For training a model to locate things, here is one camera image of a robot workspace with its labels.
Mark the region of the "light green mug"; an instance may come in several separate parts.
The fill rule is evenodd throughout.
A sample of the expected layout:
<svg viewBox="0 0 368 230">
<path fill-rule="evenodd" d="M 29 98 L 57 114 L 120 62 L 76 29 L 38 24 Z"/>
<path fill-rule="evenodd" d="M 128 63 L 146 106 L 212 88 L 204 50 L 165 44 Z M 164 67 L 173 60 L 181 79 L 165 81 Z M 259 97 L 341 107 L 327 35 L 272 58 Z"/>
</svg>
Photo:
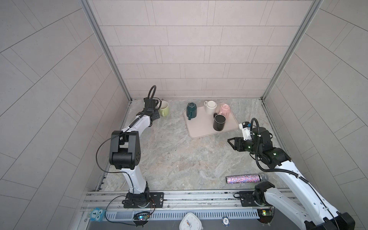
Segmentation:
<svg viewBox="0 0 368 230">
<path fill-rule="evenodd" d="M 161 107 L 159 109 L 160 116 L 167 117 L 169 115 L 170 108 L 169 103 L 167 101 L 161 102 Z"/>
</svg>

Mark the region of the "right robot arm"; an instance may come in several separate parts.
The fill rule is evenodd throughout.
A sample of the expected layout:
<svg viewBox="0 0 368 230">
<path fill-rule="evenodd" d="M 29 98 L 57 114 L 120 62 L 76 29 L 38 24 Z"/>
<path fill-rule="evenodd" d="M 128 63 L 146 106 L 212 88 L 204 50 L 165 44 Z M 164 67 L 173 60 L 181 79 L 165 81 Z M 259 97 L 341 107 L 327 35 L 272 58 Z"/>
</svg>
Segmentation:
<svg viewBox="0 0 368 230">
<path fill-rule="evenodd" d="M 231 138 L 227 142 L 235 151 L 254 155 L 261 171 L 278 175 L 300 204 L 285 197 L 270 182 L 261 182 L 255 187 L 255 203 L 275 207 L 301 230 L 353 230 L 356 223 L 352 216 L 341 213 L 319 194 L 302 176 L 291 157 L 283 149 L 273 146 L 272 138 L 264 127 L 247 127 L 243 137 Z"/>
</svg>

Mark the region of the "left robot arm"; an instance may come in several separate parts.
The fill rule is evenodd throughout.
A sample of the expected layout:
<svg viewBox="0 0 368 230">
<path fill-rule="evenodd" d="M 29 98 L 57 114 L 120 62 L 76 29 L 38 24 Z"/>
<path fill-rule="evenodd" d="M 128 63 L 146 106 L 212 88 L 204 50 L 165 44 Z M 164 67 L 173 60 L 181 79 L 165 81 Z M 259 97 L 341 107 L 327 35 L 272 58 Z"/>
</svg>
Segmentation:
<svg viewBox="0 0 368 230">
<path fill-rule="evenodd" d="M 162 101 L 158 98 L 144 98 L 143 111 L 136 115 L 129 126 L 111 135 L 109 163 L 124 174 L 129 186 L 124 201 L 126 208 L 145 208 L 150 203 L 150 189 L 139 167 L 140 135 L 152 126 L 153 120 L 160 118 L 158 110 L 161 105 Z"/>
</svg>

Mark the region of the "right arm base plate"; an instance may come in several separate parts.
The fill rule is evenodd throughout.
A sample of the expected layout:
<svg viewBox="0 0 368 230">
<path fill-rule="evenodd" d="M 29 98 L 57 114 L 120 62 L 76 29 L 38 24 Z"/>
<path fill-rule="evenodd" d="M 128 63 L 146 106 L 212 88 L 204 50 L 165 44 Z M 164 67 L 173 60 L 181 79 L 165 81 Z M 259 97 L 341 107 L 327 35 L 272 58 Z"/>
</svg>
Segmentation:
<svg viewBox="0 0 368 230">
<path fill-rule="evenodd" d="M 233 194 L 235 199 L 240 200 L 242 207 L 265 207 L 270 206 L 266 201 L 259 201 L 254 195 L 254 191 L 239 191 Z"/>
</svg>

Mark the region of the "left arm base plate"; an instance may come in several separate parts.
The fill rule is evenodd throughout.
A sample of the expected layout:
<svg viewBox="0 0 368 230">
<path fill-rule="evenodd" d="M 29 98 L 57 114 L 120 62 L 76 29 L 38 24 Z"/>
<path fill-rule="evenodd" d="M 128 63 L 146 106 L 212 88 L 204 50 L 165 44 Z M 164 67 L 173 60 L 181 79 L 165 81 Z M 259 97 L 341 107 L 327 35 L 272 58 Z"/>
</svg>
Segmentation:
<svg viewBox="0 0 368 230">
<path fill-rule="evenodd" d="M 163 207 L 163 192 L 149 192 L 141 194 L 127 193 L 126 199 L 122 201 L 124 208 L 162 208 Z"/>
</svg>

